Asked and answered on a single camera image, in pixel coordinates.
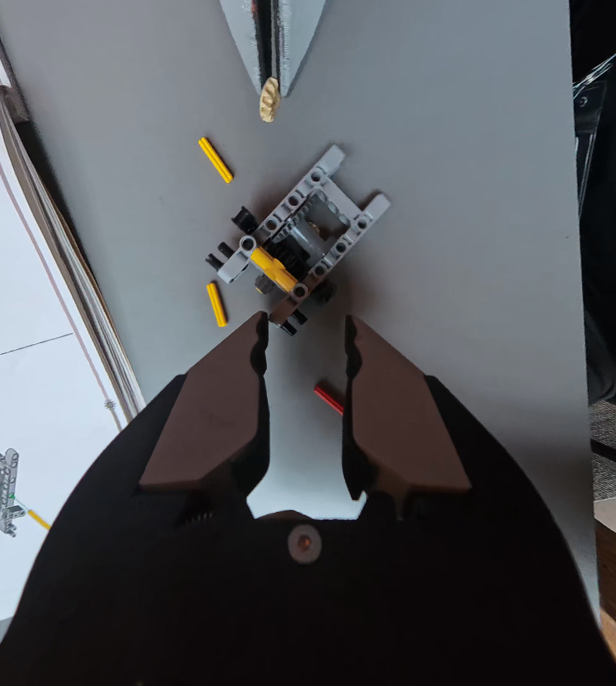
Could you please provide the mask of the red long lego axle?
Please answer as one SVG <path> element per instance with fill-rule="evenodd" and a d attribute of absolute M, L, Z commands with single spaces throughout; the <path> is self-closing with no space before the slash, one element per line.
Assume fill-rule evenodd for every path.
<path fill-rule="evenodd" d="M 326 405 L 335 410 L 339 416 L 344 415 L 344 399 L 328 383 L 317 383 L 313 388 L 313 392 Z"/>

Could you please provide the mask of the yellow lego axle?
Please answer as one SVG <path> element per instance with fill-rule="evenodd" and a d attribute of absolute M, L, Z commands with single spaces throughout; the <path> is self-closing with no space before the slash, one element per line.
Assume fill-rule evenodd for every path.
<path fill-rule="evenodd" d="M 209 297 L 210 306 L 218 327 L 226 327 L 228 325 L 226 307 L 215 281 L 211 281 L 206 285 L 206 293 Z"/>
<path fill-rule="evenodd" d="M 198 145 L 225 184 L 230 184 L 234 180 L 234 174 L 227 166 L 224 159 L 219 155 L 214 145 L 205 136 L 198 139 Z"/>

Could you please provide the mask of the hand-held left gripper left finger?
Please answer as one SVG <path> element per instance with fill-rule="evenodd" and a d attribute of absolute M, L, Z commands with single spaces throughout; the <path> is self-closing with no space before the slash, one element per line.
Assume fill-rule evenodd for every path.
<path fill-rule="evenodd" d="M 139 485 L 246 498 L 269 467 L 269 319 L 259 311 L 193 365 Z"/>

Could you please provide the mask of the tan lego bevel gear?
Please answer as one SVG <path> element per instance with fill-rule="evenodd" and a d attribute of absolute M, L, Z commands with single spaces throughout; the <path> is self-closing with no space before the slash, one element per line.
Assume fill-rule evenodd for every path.
<path fill-rule="evenodd" d="M 281 102 L 280 84 L 277 78 L 271 76 L 261 88 L 259 96 L 259 115 L 264 123 L 274 121 Z"/>

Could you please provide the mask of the grey lego frame assembly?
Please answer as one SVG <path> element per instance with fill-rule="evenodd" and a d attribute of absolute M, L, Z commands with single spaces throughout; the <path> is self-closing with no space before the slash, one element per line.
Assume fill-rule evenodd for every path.
<path fill-rule="evenodd" d="M 391 206 L 379 192 L 360 207 L 339 187 L 335 175 L 345 158 L 331 145 L 262 221 L 241 207 L 232 218 L 238 239 L 206 257 L 228 285 L 254 270 L 256 290 L 274 302 L 269 322 L 289 336 L 307 322 L 301 308 L 334 298 L 330 275 Z"/>

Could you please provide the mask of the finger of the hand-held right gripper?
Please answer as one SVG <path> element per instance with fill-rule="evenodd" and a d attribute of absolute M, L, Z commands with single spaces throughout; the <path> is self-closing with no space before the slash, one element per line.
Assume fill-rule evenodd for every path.
<path fill-rule="evenodd" d="M 320 26 L 326 1 L 275 1 L 275 77 L 290 96 Z"/>
<path fill-rule="evenodd" d="M 273 2 L 220 1 L 227 26 L 254 90 L 273 75 Z"/>

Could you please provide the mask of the clear badge holder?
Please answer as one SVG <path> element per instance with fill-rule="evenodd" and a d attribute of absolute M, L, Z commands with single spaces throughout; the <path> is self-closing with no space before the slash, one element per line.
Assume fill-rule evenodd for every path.
<path fill-rule="evenodd" d="M 589 84 L 579 84 L 573 91 L 576 152 L 580 157 L 586 156 L 595 143 L 604 107 L 607 80 L 599 79 Z"/>

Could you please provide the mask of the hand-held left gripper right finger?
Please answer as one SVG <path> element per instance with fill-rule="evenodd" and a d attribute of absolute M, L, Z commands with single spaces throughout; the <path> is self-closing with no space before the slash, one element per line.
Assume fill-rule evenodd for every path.
<path fill-rule="evenodd" d="M 354 315 L 344 348 L 341 467 L 352 500 L 383 493 L 406 517 L 419 497 L 466 496 L 470 478 L 425 374 Z"/>

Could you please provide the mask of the white lego instruction booklet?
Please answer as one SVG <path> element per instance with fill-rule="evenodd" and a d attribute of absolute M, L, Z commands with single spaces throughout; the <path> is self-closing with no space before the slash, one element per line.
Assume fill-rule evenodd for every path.
<path fill-rule="evenodd" d="M 16 127 L 27 113 L 0 45 L 0 621 L 46 533 L 145 407 L 103 298 Z"/>

